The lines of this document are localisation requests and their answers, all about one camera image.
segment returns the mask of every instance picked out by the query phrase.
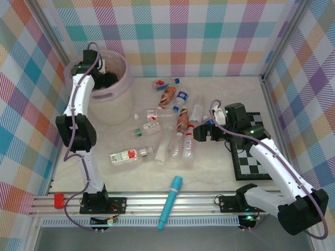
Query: red clip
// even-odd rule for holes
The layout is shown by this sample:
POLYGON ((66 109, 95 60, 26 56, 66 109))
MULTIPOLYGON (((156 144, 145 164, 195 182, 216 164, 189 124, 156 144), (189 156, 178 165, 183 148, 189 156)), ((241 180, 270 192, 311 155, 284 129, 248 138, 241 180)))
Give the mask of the red clip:
POLYGON ((56 193, 54 195, 54 208, 56 209, 61 209, 61 208, 64 208, 64 194, 62 193, 56 193))

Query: white floor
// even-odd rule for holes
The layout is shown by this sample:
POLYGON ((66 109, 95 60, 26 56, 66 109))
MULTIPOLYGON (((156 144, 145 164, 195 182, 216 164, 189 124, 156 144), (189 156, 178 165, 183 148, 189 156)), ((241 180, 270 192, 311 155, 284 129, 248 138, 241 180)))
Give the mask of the white floor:
MULTIPOLYGON (((155 108, 162 92, 154 92, 151 78, 136 78, 132 88, 134 112, 155 108)), ((180 86, 191 89, 187 106, 192 110, 197 93, 205 96, 205 111, 210 102, 219 99, 222 106, 241 102, 248 112, 260 112, 264 126, 274 138, 274 130, 261 86, 257 77, 183 77, 180 86)), ((183 177, 183 191, 234 191, 250 183, 236 181, 231 154, 223 142, 196 142, 196 161, 192 164, 167 162, 164 166, 153 161, 141 164, 113 167, 109 155, 134 146, 152 145, 157 149, 161 132, 143 139, 130 137, 130 130, 136 127, 133 118, 126 122, 107 126, 99 123, 93 114, 88 118, 97 131, 94 156, 108 191, 168 191, 175 175, 183 177)), ((57 163, 57 171, 50 191, 79 191, 84 182, 76 158, 63 162, 66 147, 63 147, 57 163)), ((277 190, 273 181, 253 181, 265 190, 277 190)))

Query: white bucket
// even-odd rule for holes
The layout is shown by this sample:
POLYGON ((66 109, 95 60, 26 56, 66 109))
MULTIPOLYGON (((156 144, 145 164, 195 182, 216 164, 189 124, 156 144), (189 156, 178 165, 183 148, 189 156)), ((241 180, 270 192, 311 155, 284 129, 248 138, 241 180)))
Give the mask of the white bucket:
MULTIPOLYGON (((101 123, 110 126, 126 121, 133 114, 131 86, 133 78, 125 58, 117 52, 100 50, 105 65, 117 75, 119 81, 109 88, 94 90, 91 93, 88 109, 101 123)), ((71 69, 83 60, 79 55, 74 58, 64 69, 65 85, 69 94, 72 89, 71 69)))

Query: teal marker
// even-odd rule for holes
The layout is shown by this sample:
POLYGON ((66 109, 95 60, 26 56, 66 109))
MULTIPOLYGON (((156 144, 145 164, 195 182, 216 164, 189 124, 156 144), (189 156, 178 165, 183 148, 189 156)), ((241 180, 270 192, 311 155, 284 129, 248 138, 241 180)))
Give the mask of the teal marker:
POLYGON ((159 231, 162 231, 164 228, 164 225, 166 223, 166 221, 169 218, 169 214, 171 212, 174 200, 176 199, 176 196, 182 186, 183 183, 183 178, 180 176, 175 176, 172 183, 171 183, 171 188, 170 188, 170 192, 169 195, 166 199, 162 214, 159 218, 159 223, 158 223, 158 227, 157 229, 159 231))

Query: black and white checkered board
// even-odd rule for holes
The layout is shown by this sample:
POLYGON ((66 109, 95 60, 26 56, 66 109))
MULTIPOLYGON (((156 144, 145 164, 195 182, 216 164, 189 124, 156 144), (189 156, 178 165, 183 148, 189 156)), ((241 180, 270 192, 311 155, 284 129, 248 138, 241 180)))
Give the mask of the black and white checkered board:
MULTIPOLYGON (((259 112, 248 112, 251 125, 263 125, 259 112)), ((230 141, 231 156, 234 164, 236 180, 269 180, 270 175, 249 152, 238 149, 235 140, 230 141)))

